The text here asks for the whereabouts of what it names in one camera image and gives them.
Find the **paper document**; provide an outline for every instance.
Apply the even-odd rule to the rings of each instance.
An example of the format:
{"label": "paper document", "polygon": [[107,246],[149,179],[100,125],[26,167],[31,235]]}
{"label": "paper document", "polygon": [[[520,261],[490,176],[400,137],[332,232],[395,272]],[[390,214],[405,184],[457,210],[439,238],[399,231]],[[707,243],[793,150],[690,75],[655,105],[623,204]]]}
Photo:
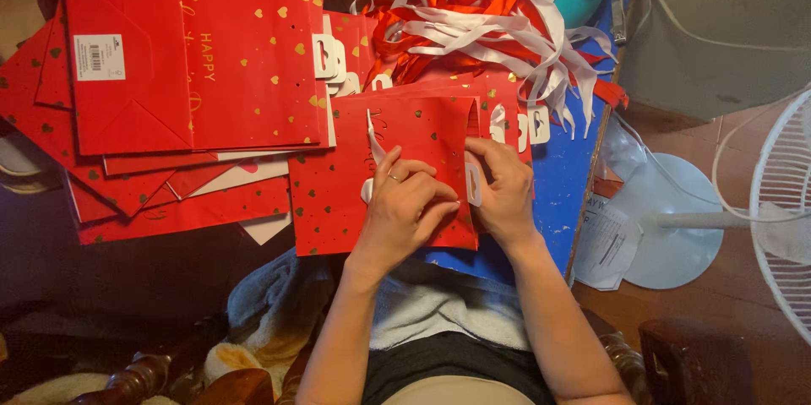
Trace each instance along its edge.
{"label": "paper document", "polygon": [[640,241],[639,223],[613,208],[608,199],[592,195],[585,205],[577,242],[574,279],[601,291],[619,288]]}

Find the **blue table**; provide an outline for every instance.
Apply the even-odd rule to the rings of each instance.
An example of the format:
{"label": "blue table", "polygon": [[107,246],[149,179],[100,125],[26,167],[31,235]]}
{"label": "blue table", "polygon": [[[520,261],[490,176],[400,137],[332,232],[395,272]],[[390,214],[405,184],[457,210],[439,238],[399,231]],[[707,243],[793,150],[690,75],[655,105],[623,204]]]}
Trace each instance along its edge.
{"label": "blue table", "polygon": [[[626,10],[628,3],[629,0],[625,0]],[[594,15],[599,17],[596,26],[611,37],[611,0],[603,0]],[[590,54],[603,54],[593,40],[584,42],[579,49]],[[617,48],[614,46],[612,51],[616,54]],[[603,60],[595,67],[610,70],[614,68],[614,62],[611,59]],[[601,77],[610,80],[612,75]],[[566,105],[575,120],[574,141],[570,133],[552,125],[549,142],[532,146],[532,166],[535,172],[535,225],[546,239],[549,252],[561,274],[569,279],[582,212],[591,190],[593,163],[610,109],[601,100],[594,99],[595,117],[588,137],[583,139],[585,119],[582,115],[582,103],[572,93],[566,93]],[[460,248],[427,247],[418,250],[413,257],[465,274],[491,278],[501,283],[515,283],[507,257],[489,235],[481,237],[478,252]]]}

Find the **gray wall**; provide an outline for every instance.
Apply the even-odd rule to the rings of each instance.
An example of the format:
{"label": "gray wall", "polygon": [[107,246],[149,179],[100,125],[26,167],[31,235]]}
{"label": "gray wall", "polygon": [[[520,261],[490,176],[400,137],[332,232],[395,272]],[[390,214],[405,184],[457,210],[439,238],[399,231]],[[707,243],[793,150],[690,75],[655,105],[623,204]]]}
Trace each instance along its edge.
{"label": "gray wall", "polygon": [[[811,0],[666,0],[699,36],[811,48]],[[811,81],[811,51],[733,49],[685,36],[654,0],[625,55],[620,83],[632,100],[700,119],[778,100]]]}

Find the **white cardboard hang tab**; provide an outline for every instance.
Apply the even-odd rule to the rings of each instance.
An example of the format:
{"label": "white cardboard hang tab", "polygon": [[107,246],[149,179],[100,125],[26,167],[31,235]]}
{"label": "white cardboard hang tab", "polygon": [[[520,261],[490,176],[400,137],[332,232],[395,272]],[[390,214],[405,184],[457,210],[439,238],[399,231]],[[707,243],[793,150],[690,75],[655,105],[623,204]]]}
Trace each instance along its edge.
{"label": "white cardboard hang tab", "polygon": [[392,79],[385,74],[378,74],[372,81],[371,81],[371,89],[372,91],[377,91],[377,83],[380,82],[380,90],[390,89],[392,84]]}
{"label": "white cardboard hang tab", "polygon": [[465,161],[465,182],[467,183],[467,202],[473,207],[482,204],[481,179],[479,168],[472,162]]}
{"label": "white cardboard hang tab", "polygon": [[525,114],[518,114],[518,152],[523,153],[526,150],[526,140],[529,138],[528,132],[529,117]]}
{"label": "white cardboard hang tab", "polygon": [[343,84],[336,85],[336,89],[335,98],[360,93],[360,79],[358,75],[352,71],[347,72],[346,80],[344,80]]}
{"label": "white cardboard hang tab", "polygon": [[527,116],[527,129],[530,132],[530,144],[545,144],[549,141],[550,137],[549,108],[543,104],[536,104],[534,106],[528,106],[527,111],[529,113]]}
{"label": "white cardboard hang tab", "polygon": [[490,138],[493,141],[506,144],[504,139],[504,120],[506,118],[504,106],[499,103],[493,108],[493,113],[490,114]]}
{"label": "white cardboard hang tab", "polygon": [[335,38],[328,34],[312,35],[312,64],[316,79],[329,79],[337,75]]}
{"label": "white cardboard hang tab", "polygon": [[346,48],[344,43],[338,39],[334,39],[334,49],[332,52],[335,54],[336,71],[335,76],[327,78],[328,84],[340,84],[346,80]]}

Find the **stack of gift bags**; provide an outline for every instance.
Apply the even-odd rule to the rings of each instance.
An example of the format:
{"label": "stack of gift bags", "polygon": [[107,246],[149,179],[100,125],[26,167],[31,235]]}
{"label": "stack of gift bags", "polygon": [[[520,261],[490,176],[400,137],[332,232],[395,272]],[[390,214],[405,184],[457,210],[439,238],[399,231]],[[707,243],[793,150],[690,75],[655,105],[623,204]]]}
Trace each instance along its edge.
{"label": "stack of gift bags", "polygon": [[391,48],[396,2],[62,0],[0,67],[0,115],[64,166],[83,245],[223,223],[263,244],[293,223],[299,255],[349,252],[400,145],[460,195],[428,244],[474,250],[465,138],[532,166],[554,118],[520,101],[523,67]]}

